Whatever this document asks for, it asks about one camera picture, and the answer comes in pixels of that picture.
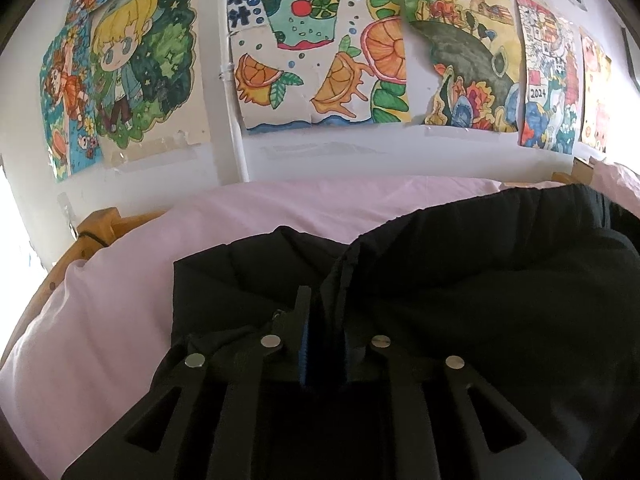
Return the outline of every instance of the blonde cartoon boy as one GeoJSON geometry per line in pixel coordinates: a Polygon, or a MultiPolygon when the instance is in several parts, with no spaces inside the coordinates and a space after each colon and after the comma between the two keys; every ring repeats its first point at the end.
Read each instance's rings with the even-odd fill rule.
{"type": "Polygon", "coordinates": [[[108,132],[116,132],[118,118],[127,130],[133,127],[132,110],[143,95],[130,60],[160,14],[158,0],[119,0],[109,6],[95,29],[93,51],[102,69],[113,73],[109,90],[97,105],[108,132]]]}

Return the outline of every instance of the metal screw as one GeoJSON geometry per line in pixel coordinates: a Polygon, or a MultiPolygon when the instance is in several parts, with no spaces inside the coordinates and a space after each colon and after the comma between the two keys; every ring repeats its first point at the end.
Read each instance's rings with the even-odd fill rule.
{"type": "Polygon", "coordinates": [[[184,364],[186,364],[189,368],[200,368],[204,364],[204,361],[204,355],[190,354],[184,360],[184,364]]]}
{"type": "Polygon", "coordinates": [[[280,337],[275,334],[269,334],[260,339],[260,344],[265,348],[276,348],[280,344],[280,337]]]}
{"type": "Polygon", "coordinates": [[[460,368],[463,368],[465,366],[465,361],[462,357],[458,357],[457,355],[450,355],[445,359],[445,364],[453,370],[460,370],[460,368]]]}
{"type": "Polygon", "coordinates": [[[391,339],[386,335],[376,335],[371,339],[371,344],[376,348],[388,348],[391,345],[391,339]]]}

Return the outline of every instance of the black jacket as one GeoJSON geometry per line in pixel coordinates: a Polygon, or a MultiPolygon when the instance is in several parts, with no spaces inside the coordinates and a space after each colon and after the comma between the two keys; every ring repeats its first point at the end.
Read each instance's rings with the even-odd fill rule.
{"type": "MultiPolygon", "coordinates": [[[[512,189],[419,210],[350,246],[280,227],[175,263],[172,350],[213,353],[314,291],[327,359],[384,334],[462,356],[585,479],[635,460],[640,220],[588,187],[512,189]]],[[[330,380],[348,381],[346,371],[330,380]]]]}

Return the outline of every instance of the juice cup drawing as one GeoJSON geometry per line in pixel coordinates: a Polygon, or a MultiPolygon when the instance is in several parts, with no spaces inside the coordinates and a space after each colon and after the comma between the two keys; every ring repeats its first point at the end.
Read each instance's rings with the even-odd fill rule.
{"type": "Polygon", "coordinates": [[[308,50],[335,39],[340,0],[262,0],[278,48],[308,50]]]}

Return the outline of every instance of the bed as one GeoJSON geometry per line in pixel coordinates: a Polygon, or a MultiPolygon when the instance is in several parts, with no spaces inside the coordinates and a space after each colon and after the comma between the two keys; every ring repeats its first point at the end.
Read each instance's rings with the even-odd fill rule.
{"type": "Polygon", "coordinates": [[[148,391],[170,346],[175,260],[282,224],[348,244],[416,209],[510,186],[530,185],[423,176],[254,182],[167,212],[95,212],[5,349],[0,408],[46,478],[60,478],[148,391]]]}

